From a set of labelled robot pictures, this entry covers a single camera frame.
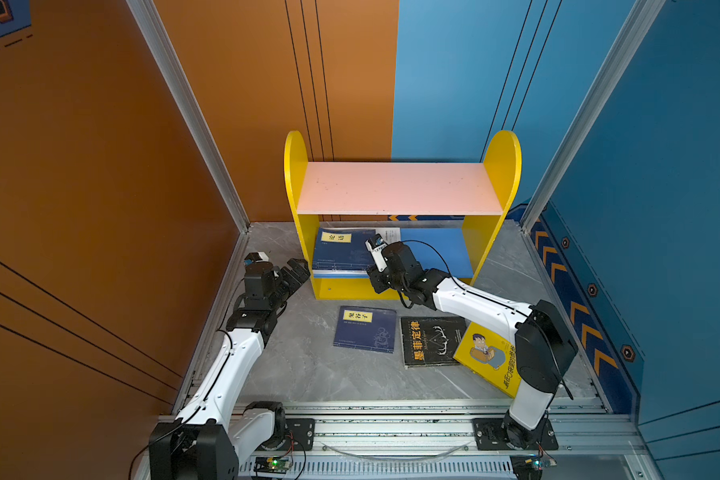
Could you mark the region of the dark blue book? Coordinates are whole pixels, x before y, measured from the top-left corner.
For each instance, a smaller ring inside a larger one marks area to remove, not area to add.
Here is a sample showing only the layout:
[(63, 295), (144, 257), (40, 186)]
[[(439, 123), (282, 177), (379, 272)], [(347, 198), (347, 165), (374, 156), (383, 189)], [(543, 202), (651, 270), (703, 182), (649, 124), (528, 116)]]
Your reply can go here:
[(397, 324), (395, 310), (341, 306), (333, 345), (392, 354)]
[(328, 272), (365, 272), (373, 259), (366, 241), (373, 229), (320, 228), (313, 253), (313, 269)]

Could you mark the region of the black book yellow title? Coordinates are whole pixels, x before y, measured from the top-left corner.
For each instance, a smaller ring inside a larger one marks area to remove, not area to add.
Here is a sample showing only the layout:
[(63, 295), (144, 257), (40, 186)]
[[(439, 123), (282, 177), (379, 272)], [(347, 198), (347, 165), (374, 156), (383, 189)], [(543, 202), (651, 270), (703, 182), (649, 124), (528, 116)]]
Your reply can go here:
[(465, 319), (404, 316), (400, 325), (406, 368), (458, 365), (454, 355), (467, 330)]

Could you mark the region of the yellow cartoon cover book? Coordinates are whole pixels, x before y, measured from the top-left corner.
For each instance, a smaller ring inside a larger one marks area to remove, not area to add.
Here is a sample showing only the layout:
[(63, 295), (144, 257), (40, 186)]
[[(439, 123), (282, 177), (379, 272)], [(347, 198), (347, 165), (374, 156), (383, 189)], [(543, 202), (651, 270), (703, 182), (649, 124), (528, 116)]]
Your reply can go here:
[(517, 369), (516, 349), (510, 341), (470, 323), (454, 359), (511, 398), (521, 383)]

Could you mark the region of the white book with dark bars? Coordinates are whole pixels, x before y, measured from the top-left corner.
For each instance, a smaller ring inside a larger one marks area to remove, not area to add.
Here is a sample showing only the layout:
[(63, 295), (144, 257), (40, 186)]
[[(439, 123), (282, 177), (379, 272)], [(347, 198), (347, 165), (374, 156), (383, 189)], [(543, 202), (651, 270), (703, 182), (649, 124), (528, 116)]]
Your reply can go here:
[[(388, 244), (394, 243), (401, 239), (401, 231), (399, 228), (371, 228), (371, 229), (373, 229), (376, 233), (380, 234)], [(340, 278), (340, 279), (366, 278), (367, 270), (365, 272), (336, 272), (336, 271), (328, 272), (328, 271), (314, 270), (313, 266), (312, 266), (312, 272), (316, 278)]]

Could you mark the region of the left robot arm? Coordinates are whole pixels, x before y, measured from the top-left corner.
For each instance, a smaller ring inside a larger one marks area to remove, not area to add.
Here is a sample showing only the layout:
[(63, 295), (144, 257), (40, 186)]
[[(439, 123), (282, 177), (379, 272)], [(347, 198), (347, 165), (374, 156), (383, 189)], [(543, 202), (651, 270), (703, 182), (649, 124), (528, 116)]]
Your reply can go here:
[(206, 377), (175, 418), (157, 423), (150, 435), (145, 452), (153, 479), (235, 479), (260, 446), (289, 440), (280, 402), (252, 402), (239, 420), (232, 413), (289, 299), (310, 279), (309, 264), (292, 258), (277, 267), (253, 252), (244, 266), (244, 290), (218, 330), (221, 346)]

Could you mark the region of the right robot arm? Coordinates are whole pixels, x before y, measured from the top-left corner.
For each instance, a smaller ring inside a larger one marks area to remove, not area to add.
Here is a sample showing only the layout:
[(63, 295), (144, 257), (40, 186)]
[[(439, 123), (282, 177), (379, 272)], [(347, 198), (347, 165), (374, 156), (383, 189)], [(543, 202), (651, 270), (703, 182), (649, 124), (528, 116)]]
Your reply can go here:
[(502, 429), (514, 449), (539, 446), (548, 409), (577, 355), (559, 309), (545, 300), (528, 304), (484, 292), (448, 269), (425, 269), (402, 241), (388, 244), (375, 234), (365, 245), (374, 262), (367, 273), (376, 293), (393, 290), (407, 308), (421, 305), (460, 316), (508, 343), (505, 358), (520, 382)]

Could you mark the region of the yellow pink blue bookshelf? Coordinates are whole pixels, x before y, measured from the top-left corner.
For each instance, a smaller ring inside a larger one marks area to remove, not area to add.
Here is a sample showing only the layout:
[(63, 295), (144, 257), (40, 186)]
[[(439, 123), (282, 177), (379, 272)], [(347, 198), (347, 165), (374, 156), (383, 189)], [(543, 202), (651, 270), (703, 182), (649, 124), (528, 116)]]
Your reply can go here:
[(308, 264), (315, 263), (323, 215), (461, 216), (468, 258), (458, 279), (475, 284), (512, 206), (522, 174), (518, 137), (500, 131), (482, 163), (313, 162), (298, 131), (284, 147), (285, 188)]

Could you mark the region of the left green circuit board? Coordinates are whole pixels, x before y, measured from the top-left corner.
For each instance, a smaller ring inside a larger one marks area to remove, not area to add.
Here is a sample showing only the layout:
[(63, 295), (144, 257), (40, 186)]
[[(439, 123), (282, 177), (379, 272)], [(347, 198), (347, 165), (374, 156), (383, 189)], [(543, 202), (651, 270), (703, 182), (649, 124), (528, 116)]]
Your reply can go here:
[(256, 457), (252, 473), (254, 477), (262, 475), (286, 475), (292, 468), (290, 457)]

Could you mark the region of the green circuit board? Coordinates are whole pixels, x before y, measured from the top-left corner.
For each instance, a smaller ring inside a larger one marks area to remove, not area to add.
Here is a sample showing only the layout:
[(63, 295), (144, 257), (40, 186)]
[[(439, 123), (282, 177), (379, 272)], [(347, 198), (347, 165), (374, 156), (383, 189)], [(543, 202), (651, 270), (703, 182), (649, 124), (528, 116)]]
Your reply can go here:
[(557, 466), (557, 461), (546, 457), (511, 457), (512, 471), (517, 480), (541, 480), (546, 469)]
[(252, 473), (254, 477), (262, 475), (286, 475), (292, 468), (290, 457), (256, 457)]

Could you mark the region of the right green circuit board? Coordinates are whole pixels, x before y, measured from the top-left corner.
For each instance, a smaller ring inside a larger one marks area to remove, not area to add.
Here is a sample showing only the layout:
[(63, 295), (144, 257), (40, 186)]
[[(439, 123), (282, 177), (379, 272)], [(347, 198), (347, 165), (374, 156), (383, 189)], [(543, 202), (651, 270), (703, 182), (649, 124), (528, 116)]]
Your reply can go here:
[(541, 480), (546, 469), (557, 466), (557, 461), (546, 457), (511, 457), (512, 471), (517, 480)]

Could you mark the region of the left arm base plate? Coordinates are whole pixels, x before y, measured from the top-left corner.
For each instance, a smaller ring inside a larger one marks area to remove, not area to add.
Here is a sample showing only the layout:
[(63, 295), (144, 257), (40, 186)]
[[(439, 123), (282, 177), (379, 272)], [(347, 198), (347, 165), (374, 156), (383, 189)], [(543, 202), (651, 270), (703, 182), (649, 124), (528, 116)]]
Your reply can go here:
[(315, 426), (314, 418), (287, 417), (282, 421), (270, 421), (265, 416), (242, 418), (230, 425), (229, 437), (239, 456), (264, 450), (285, 451), (291, 440), (298, 444), (298, 449), (309, 452), (314, 445)]

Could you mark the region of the aluminium front rail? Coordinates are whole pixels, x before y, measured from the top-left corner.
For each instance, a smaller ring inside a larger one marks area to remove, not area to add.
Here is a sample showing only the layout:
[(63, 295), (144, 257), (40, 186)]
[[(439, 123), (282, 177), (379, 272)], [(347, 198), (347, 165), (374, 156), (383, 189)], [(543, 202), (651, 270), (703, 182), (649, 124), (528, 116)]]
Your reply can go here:
[(290, 402), (286, 417), (314, 418), (309, 452), (292, 454), (289, 479), (515, 479), (511, 457), (546, 457), (544, 479), (658, 479), (637, 427), (597, 397), (557, 399), (549, 420), (559, 449), (480, 451), (475, 418), (503, 418), (489, 400)]

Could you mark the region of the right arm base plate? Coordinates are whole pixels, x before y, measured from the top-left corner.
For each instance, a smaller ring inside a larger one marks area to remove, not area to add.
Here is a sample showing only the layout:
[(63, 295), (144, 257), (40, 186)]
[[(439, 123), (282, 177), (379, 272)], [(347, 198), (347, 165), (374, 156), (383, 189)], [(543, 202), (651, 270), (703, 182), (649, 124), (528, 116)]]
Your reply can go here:
[(503, 418), (475, 418), (472, 420), (473, 435), (480, 451), (559, 449), (556, 434), (548, 417), (543, 417), (537, 427), (527, 430), (509, 416)]

